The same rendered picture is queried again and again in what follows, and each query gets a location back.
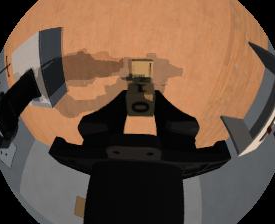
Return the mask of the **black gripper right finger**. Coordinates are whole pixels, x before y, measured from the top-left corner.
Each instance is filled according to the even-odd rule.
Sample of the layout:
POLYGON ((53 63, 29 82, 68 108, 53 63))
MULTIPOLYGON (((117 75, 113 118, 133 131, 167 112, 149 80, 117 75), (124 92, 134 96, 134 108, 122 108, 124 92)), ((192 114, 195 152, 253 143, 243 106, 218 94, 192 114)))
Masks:
POLYGON ((200 129, 197 119, 176 108, 159 90, 155 90, 155 96, 156 135, 162 148, 195 152, 200 129))

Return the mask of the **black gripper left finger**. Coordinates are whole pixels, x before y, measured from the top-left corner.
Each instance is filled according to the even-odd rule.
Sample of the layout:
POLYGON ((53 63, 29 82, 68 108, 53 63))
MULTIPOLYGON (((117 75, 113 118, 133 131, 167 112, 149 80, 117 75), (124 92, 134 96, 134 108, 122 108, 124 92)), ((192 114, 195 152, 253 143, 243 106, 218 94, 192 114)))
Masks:
POLYGON ((83 138, 82 148, 107 146, 113 133, 124 133, 127 119, 126 92, 123 90, 99 110, 82 117, 78 131, 83 138))

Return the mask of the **tan calendar cube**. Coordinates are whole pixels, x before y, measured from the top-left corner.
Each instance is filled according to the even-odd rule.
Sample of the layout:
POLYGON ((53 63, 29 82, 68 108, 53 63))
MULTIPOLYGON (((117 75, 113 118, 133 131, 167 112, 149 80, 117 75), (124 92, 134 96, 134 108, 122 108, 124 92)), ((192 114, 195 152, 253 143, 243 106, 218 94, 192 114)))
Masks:
POLYGON ((150 83, 150 78, 136 78, 135 82, 147 82, 147 83, 150 83))
POLYGON ((129 83, 126 92, 129 117, 153 117, 155 108, 153 83, 129 83))

